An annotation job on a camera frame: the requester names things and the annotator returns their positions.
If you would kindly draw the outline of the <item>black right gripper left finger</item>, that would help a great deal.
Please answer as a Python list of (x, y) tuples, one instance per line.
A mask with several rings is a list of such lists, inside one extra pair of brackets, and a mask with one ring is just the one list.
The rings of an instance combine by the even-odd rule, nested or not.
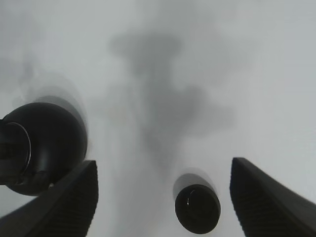
[(24, 206), (1, 217), (2, 237), (84, 237), (98, 203), (98, 173), (86, 160)]

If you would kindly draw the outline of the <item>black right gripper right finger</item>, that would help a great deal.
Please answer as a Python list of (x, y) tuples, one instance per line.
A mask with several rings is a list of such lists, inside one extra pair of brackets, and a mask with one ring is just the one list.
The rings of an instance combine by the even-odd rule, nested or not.
[(233, 158), (230, 196), (247, 237), (314, 237), (316, 205), (245, 158)]

